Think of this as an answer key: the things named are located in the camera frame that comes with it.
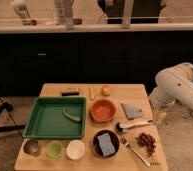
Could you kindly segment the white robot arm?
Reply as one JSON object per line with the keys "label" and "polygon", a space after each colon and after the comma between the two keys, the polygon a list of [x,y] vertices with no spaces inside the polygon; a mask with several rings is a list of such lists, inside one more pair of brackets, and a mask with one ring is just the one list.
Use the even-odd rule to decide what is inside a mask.
{"label": "white robot arm", "polygon": [[159,71],[156,87],[149,95],[153,123],[159,125],[177,100],[193,112],[193,64],[185,62]]}

